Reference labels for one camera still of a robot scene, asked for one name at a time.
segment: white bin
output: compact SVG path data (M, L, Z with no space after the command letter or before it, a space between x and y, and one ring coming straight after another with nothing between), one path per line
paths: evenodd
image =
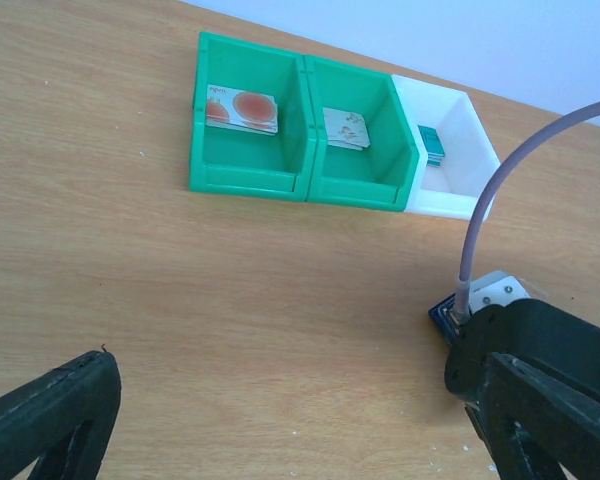
M469 96L408 77L392 75L420 160L405 212L471 218L478 197L500 161ZM445 150L440 167L427 165L418 125L433 127ZM489 215L491 205L485 215Z

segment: stack of cards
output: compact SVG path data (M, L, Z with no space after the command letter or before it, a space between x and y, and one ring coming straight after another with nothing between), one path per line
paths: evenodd
M270 95L209 85L207 125L273 135L278 132L278 106Z
M367 125L362 115L333 108L323 108L322 113L329 145L353 150L362 150L369 146Z
M427 149L427 165L439 167L444 158L444 148L442 148L438 132L435 128L423 127L422 125L418 125L418 129L420 129L420 135L422 135L424 148Z

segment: gray hose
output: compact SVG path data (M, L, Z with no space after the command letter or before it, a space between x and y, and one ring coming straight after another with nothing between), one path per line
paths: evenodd
M460 259L460 274L458 275L458 284L455 293L454 310L463 316L469 314L469 290L471 285L471 268L473 266L473 257L476 251L476 242L482 220L495 196L496 192L509 176L511 171L536 148L549 140L551 137L558 135L567 128L573 127L578 123L590 120L600 116L600 102L594 103L587 107L575 110L567 115L558 118L551 122L546 127L537 131L531 137L526 139L518 148L516 148L507 159L502 162L502 165L493 174L487 185L484 187L476 208L473 210L467 235L464 238L464 246L462 247L462 257Z

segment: wooden table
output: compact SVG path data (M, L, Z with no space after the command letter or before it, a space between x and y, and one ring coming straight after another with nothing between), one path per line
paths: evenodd
M201 30L448 85L176 1L0 0L0 395L106 343L103 479L497 478L426 317L466 223L187 191ZM555 118L469 93L501 159ZM600 325L600 128L507 182L498 268Z

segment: green plastic container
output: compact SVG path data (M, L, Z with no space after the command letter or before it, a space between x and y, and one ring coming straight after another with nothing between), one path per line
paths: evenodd
M419 153L391 76L312 56L305 65L318 132L308 200L404 210ZM323 107L361 114L370 146L327 145Z
M272 95L278 104L278 133L206 126L209 84ZM191 190L306 201L316 144L302 55L200 34Z

